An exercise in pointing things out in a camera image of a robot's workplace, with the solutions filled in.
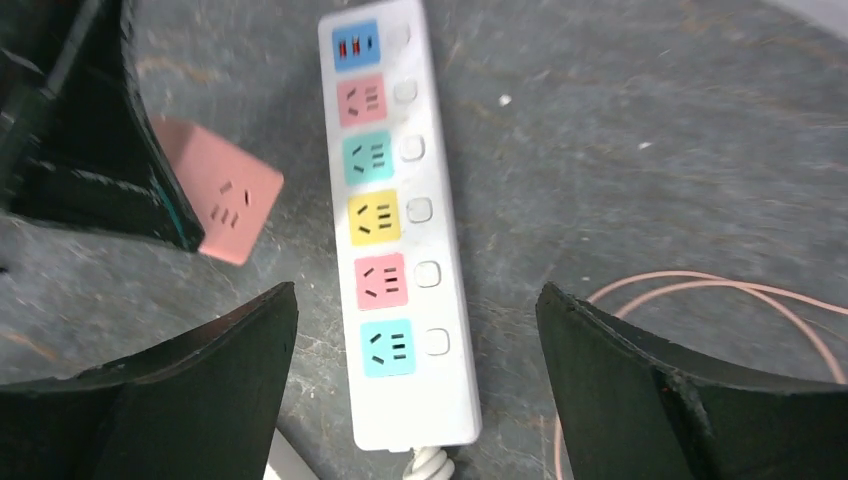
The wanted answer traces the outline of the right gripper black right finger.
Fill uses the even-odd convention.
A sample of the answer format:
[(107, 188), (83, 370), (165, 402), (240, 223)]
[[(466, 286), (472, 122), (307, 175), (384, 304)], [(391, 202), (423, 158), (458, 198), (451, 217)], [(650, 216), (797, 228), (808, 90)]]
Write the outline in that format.
[(546, 284), (536, 318), (578, 479), (843, 479), (847, 389), (674, 344)]

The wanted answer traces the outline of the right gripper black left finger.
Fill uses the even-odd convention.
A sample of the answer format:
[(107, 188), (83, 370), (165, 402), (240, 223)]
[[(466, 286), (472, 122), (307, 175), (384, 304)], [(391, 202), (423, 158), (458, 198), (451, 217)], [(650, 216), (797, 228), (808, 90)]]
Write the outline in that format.
[(1, 389), (5, 479), (259, 479), (298, 325), (292, 283), (68, 379)]

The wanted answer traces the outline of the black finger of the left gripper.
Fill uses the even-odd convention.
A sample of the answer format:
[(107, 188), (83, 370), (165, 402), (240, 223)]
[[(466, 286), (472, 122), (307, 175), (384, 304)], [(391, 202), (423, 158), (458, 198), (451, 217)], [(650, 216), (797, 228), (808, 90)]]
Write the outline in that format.
[(144, 109), (124, 0), (1, 5), (1, 208), (196, 252), (204, 230)]

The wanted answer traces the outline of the pink cube plug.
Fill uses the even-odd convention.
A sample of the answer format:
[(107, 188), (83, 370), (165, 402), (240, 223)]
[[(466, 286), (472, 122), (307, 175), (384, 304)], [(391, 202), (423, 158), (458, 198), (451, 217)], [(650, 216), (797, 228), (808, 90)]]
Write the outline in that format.
[(283, 174), (198, 124), (164, 116), (151, 123), (204, 229), (199, 252), (244, 265), (283, 188)]

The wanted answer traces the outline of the small white power strip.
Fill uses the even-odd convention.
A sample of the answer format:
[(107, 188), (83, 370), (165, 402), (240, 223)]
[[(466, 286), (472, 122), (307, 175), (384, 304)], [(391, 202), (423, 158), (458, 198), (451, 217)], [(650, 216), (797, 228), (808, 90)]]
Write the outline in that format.
[(263, 480), (318, 480), (279, 429), (273, 432)]

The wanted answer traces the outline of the long white power strip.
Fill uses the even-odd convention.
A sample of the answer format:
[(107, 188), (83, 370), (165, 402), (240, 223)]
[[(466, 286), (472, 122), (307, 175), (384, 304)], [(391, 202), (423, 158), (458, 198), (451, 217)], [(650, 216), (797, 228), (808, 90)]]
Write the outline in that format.
[(318, 39), (354, 441), (472, 444), (481, 407), (425, 7), (328, 14)]

